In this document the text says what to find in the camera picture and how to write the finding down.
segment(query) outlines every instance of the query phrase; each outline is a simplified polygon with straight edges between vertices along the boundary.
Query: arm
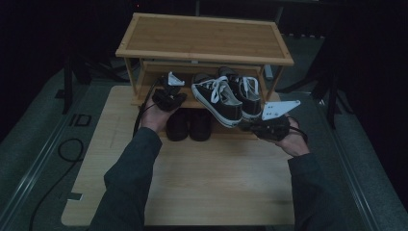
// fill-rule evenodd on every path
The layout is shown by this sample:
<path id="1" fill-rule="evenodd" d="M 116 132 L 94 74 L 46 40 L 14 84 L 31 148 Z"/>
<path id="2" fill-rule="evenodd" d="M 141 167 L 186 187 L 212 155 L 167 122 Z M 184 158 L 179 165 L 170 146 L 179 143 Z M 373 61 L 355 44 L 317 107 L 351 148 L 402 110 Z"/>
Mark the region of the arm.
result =
<path id="1" fill-rule="evenodd" d="M 291 120 L 291 126 L 298 124 Z M 347 230 L 334 187 L 324 177 L 304 139 L 296 132 L 274 143 L 293 156 L 292 175 L 294 230 Z"/>
<path id="2" fill-rule="evenodd" d="M 153 165 L 162 142 L 163 130 L 174 113 L 152 106 L 143 113 L 140 129 L 126 146 L 119 160 L 105 174 L 106 191 L 89 230 L 142 230 L 144 207 L 149 194 Z"/>

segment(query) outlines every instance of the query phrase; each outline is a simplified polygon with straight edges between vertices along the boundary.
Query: gray floor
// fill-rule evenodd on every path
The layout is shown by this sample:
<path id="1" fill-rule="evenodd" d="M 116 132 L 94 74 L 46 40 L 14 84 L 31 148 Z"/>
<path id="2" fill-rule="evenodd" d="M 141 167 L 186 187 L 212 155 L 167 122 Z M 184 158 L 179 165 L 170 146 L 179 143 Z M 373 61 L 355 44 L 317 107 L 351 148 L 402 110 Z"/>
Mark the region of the gray floor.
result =
<path id="1" fill-rule="evenodd" d="M 322 39 L 285 38 L 295 66 L 285 70 L 278 88 L 295 83 L 304 77 L 313 61 Z M 302 105 L 291 112 L 296 116 L 310 137 L 311 149 L 319 155 L 323 170 L 339 188 L 339 201 L 347 214 L 344 222 L 351 230 L 404 230 L 408 227 L 408 216 L 400 204 L 384 170 L 378 162 L 364 130 L 354 115 L 340 107 L 336 115 L 336 130 L 325 121 L 326 107 L 313 100 L 307 92 L 315 83 L 296 92 L 281 94 L 283 100 L 300 99 Z M 55 99 L 58 89 L 63 87 L 63 75 L 54 76 L 33 101 L 9 136 L 0 144 L 0 208 L 2 215 L 14 192 L 36 157 L 48 155 L 46 166 L 36 184 L 26 192 L 28 197 L 19 197 L 20 203 L 13 204 L 15 216 L 8 221 L 8 230 L 28 230 L 30 217 L 44 194 L 70 167 L 57 152 L 58 145 L 70 138 L 79 138 L 88 147 L 93 129 L 100 117 L 111 86 L 117 83 L 95 78 L 90 86 L 75 84 L 75 101 L 70 114 L 61 115 L 63 101 Z M 91 116 L 89 127 L 69 126 L 73 114 Z M 64 145 L 62 152 L 75 158 L 80 147 L 76 142 Z M 46 197 L 39 207 L 34 230 L 86 230 L 86 227 L 66 227 L 61 224 L 61 214 L 70 189 L 75 181 L 80 164 Z M 229 230 L 256 230 L 256 227 L 228 227 Z M 291 225 L 268 227 L 268 230 L 293 230 Z"/>

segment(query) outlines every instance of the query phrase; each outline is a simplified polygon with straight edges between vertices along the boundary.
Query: floor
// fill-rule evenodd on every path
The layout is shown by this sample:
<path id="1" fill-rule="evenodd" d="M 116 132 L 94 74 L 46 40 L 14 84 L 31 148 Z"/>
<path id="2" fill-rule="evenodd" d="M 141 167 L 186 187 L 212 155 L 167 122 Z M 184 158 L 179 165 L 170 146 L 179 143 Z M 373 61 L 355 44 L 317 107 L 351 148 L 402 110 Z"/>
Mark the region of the floor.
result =
<path id="1" fill-rule="evenodd" d="M 284 88 L 305 76 L 324 41 L 324 39 L 292 37 L 284 37 L 284 40 L 293 55 L 295 65 L 285 70 L 278 88 Z M 330 150 L 339 153 L 336 160 L 340 163 L 337 162 L 336 167 L 326 166 L 325 169 L 334 178 L 346 182 L 344 187 L 350 193 L 345 195 L 344 199 L 352 202 L 344 205 L 344 210 L 349 211 L 347 222 L 354 230 L 403 230 L 408 227 L 406 211 L 398 201 L 358 119 L 348 114 L 339 104 L 340 114 L 335 117 L 336 130 L 326 126 L 324 101 L 315 102 L 308 96 L 314 84 L 311 83 L 295 92 L 281 94 L 281 97 L 283 100 L 304 98 L 309 105 L 294 113 L 302 116 L 301 119 L 309 121 L 305 123 L 305 127 L 314 138 L 311 147 L 320 152 L 324 162 L 332 161 L 322 155 L 327 150 L 327 146 L 331 148 Z M 67 115 L 61 114 L 63 101 L 53 98 L 56 91 L 63 87 L 63 73 L 60 72 L 45 85 L 24 117 L 0 144 L 0 185 L 2 187 L 0 230 L 86 230 L 86 227 L 66 227 L 59 219 L 80 164 L 75 165 L 60 184 L 53 188 L 53 185 L 72 165 L 64 162 L 58 155 L 58 151 L 60 149 L 62 155 L 68 155 L 69 159 L 75 159 L 80 153 L 84 155 L 103 109 L 107 92 L 112 85 L 118 85 L 118 83 L 102 76 L 95 76 L 90 86 L 74 83 L 75 103 Z M 91 116 L 89 129 L 71 124 L 70 120 L 74 114 Z M 81 139 L 85 150 L 81 152 L 81 146 L 76 142 L 63 144 L 64 140 L 71 138 Z M 38 157 L 41 157 L 46 165 L 40 167 L 38 172 L 32 172 L 30 169 L 33 169 L 33 164 L 37 163 Z M 39 206 L 38 203 L 42 199 L 43 203 Z M 260 227 L 227 228 L 237 231 L 255 231 Z M 291 225 L 262 228 L 278 231 L 293 230 Z"/>

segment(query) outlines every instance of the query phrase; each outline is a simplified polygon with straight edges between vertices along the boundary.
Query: sleeve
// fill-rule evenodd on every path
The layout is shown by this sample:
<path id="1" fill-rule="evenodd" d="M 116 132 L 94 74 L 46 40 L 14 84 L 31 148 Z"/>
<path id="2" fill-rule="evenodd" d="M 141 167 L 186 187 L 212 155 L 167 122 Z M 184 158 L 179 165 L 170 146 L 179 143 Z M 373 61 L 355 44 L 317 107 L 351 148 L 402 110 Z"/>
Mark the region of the sleeve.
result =
<path id="1" fill-rule="evenodd" d="M 335 189 L 312 153 L 289 160 L 294 230 L 347 230 Z"/>
<path id="2" fill-rule="evenodd" d="M 89 230 L 143 229 L 153 165 L 161 147 L 162 142 L 154 131 L 139 129 L 105 174 L 106 191 Z"/>

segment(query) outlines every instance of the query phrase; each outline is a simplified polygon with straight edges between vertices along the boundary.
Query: shelf top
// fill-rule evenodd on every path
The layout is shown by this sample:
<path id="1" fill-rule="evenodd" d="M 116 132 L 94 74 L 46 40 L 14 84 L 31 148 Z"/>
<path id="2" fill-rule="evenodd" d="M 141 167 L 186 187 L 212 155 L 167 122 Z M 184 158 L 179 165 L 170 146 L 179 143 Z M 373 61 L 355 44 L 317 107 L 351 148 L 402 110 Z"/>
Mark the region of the shelf top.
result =
<path id="1" fill-rule="evenodd" d="M 118 57 L 293 65 L 274 22 L 134 13 Z"/>

